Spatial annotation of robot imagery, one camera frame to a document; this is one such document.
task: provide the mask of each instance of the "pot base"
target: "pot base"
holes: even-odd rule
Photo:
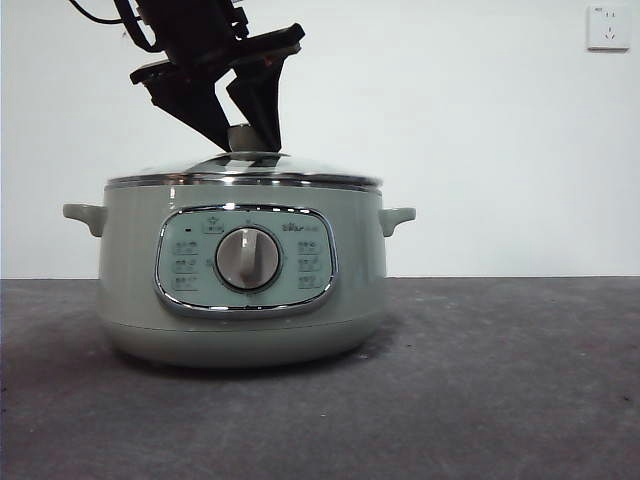
[[[116,348],[153,362],[185,367],[247,368],[305,362],[355,348],[383,315],[269,330],[180,331],[103,322]]]

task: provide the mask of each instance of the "brand logo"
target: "brand logo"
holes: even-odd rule
[[[301,225],[296,225],[293,222],[285,223],[282,225],[283,232],[301,232],[304,230],[304,227]]]

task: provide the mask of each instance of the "button icon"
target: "button icon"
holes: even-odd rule
[[[176,277],[173,279],[173,289],[176,292],[197,292],[198,277],[195,276],[187,276],[187,277]]]
[[[194,240],[176,242],[173,245],[173,253],[175,255],[197,255],[198,242]]]
[[[298,242],[298,255],[315,255],[320,253],[320,245],[315,240],[300,240]]]
[[[308,255],[298,259],[299,272],[317,272],[320,270],[320,259],[317,255]]]
[[[197,260],[184,258],[173,263],[173,273],[196,273]]]
[[[216,216],[210,216],[202,224],[202,233],[221,234],[224,233],[224,223]]]
[[[305,290],[309,288],[318,288],[316,285],[316,276],[305,275],[302,277],[298,277],[298,288],[300,290]]]

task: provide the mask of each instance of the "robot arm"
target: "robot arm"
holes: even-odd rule
[[[134,84],[149,90],[154,105],[229,151],[229,122],[214,84],[233,69],[236,79],[227,87],[231,99],[265,149],[280,150],[278,82],[285,59],[300,50],[300,25],[249,37],[244,10],[231,0],[137,0],[140,17],[129,0],[114,3],[120,19],[101,23],[122,22],[138,47],[167,54],[166,61],[131,74]],[[140,19],[153,30],[153,45]]]

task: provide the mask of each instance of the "white wall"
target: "white wall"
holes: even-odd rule
[[[585,51],[579,0],[243,5],[254,33],[307,32],[282,77],[285,150],[381,176],[387,206],[417,207],[388,241],[390,275],[535,276],[640,274],[640,2],[627,3],[624,54]],[[62,0],[2,10],[2,275],[94,277],[99,241],[62,204],[217,148],[130,85],[155,59],[121,26]]]

